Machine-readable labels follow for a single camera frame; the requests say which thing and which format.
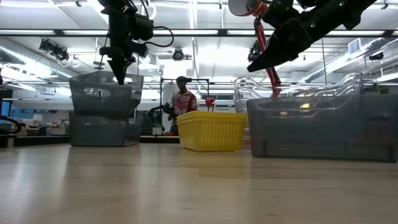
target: ceiling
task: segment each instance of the ceiling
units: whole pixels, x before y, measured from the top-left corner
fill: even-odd
[[[156,6],[157,14],[154,17],[156,26],[167,26],[171,29],[252,29],[253,17],[236,17],[232,15],[228,7],[227,0],[189,0],[174,1],[155,1],[150,3]],[[1,4],[13,4],[9,7],[0,5],[0,29],[107,29],[108,23],[99,13],[102,7],[96,0],[80,1],[83,7],[62,6],[55,7],[54,4],[73,5],[75,0],[2,0]],[[355,29],[396,29],[398,27],[398,0],[388,0],[390,7],[382,10],[383,1],[378,1],[375,5],[364,11],[362,21]],[[149,15],[153,9],[148,8]],[[0,37],[19,44],[21,47],[29,49],[38,54],[43,54],[39,50],[41,37]],[[96,38],[93,37],[51,37],[53,42],[62,47],[66,47],[68,52],[75,55],[81,62],[75,68],[69,66],[68,69],[79,74],[95,71],[94,61],[100,61],[101,57],[96,54]],[[325,38],[323,39],[325,58],[338,55],[348,48],[348,43],[355,38]],[[170,37],[154,37],[152,42],[167,44]],[[175,48],[182,48],[185,54],[193,54],[193,45],[197,50],[198,76],[210,77],[215,80],[229,82],[235,77],[243,77],[247,74],[248,53],[255,38],[252,37],[176,37],[172,46],[160,48],[150,45],[150,51],[160,58],[160,64],[167,63],[170,52]],[[105,38],[99,38],[98,48],[105,43]],[[44,57],[53,60],[49,55]],[[291,80],[292,75],[297,73],[306,74],[316,67],[323,66],[322,41],[317,41],[311,48],[300,54],[300,57],[287,62],[277,68],[282,79]],[[137,64],[129,67],[129,73],[137,73]],[[158,78],[158,72],[147,72],[139,70],[140,74],[150,75]],[[258,78],[266,77],[264,72],[254,74]]]

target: person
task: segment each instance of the person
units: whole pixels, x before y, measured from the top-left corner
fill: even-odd
[[[196,96],[187,90],[187,77],[178,77],[176,79],[178,89],[180,90],[172,98],[172,106],[174,107],[174,112],[177,116],[183,115],[185,113],[195,111],[198,109],[198,101]],[[173,119],[170,132],[178,136],[177,121]]]

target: yellow plastic basket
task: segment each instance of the yellow plastic basket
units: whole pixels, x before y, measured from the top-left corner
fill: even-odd
[[[245,114],[192,111],[177,118],[181,146],[194,151],[237,151]]]

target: red and white striped shirt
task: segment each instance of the red and white striped shirt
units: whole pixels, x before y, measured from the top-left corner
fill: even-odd
[[[183,115],[185,113],[195,111],[198,109],[198,101],[196,96],[187,91],[186,93],[178,92],[172,98],[172,106],[174,107],[174,112],[177,116]],[[175,126],[176,121],[172,121],[172,126]]]

